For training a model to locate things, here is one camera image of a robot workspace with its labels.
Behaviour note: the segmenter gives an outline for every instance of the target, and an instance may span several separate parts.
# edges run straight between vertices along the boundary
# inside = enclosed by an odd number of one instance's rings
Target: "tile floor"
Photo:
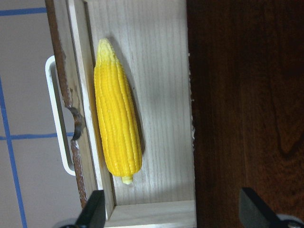
[[[43,0],[0,2],[0,227],[58,228],[81,211],[57,138],[45,138],[55,124],[44,70],[53,55],[44,7]],[[39,9],[22,14],[29,8]]]

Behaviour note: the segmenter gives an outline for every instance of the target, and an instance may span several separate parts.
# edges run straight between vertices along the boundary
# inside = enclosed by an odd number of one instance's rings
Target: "drawer handle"
[[[54,56],[51,56],[50,58],[47,59],[45,70],[46,70],[48,92],[53,110],[53,116],[55,121],[62,164],[68,174],[75,176],[74,164],[72,162],[72,158],[68,147],[67,137],[66,137],[67,132],[65,127],[65,121],[62,114],[62,106],[61,106],[60,93],[59,93],[60,90],[58,88],[58,82],[56,77],[56,63]]]

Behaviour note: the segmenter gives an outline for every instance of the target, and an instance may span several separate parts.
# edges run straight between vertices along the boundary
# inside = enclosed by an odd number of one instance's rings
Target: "corn cob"
[[[142,151],[129,84],[107,39],[98,44],[94,86],[106,165],[130,184],[142,166]]]

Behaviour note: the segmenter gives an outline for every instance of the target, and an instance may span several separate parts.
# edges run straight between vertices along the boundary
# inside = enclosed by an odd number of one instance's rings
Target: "blue tape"
[[[66,133],[67,137],[73,136],[73,132],[68,132]],[[45,138],[56,138],[57,134],[56,133],[51,133],[51,134],[17,134],[17,135],[12,135],[11,139],[12,140],[20,140],[20,139],[45,139]]]
[[[13,173],[13,179],[14,179],[14,184],[15,184],[15,189],[16,189],[16,195],[17,195],[17,201],[18,201],[18,206],[19,206],[19,211],[20,211],[20,216],[21,216],[22,227],[27,228],[28,227],[27,220],[25,217],[23,200],[22,200],[22,195],[21,195],[21,190],[20,190],[19,178],[18,178],[16,161],[15,161],[14,150],[13,150],[13,143],[12,143],[11,136],[10,136],[10,127],[9,127],[8,116],[6,113],[1,78],[0,78],[0,107],[1,107],[6,143],[8,145],[8,150],[9,150],[10,166],[11,166],[11,170]]]
[[[9,9],[0,10],[0,16],[13,16],[13,15],[25,15],[25,14],[36,14],[36,13],[46,13],[47,8],[28,8],[28,9]]]

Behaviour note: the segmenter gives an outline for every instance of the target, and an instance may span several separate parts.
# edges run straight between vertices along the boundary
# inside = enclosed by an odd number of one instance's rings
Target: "dark wooden surface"
[[[187,2],[199,228],[252,187],[304,219],[304,1]]]

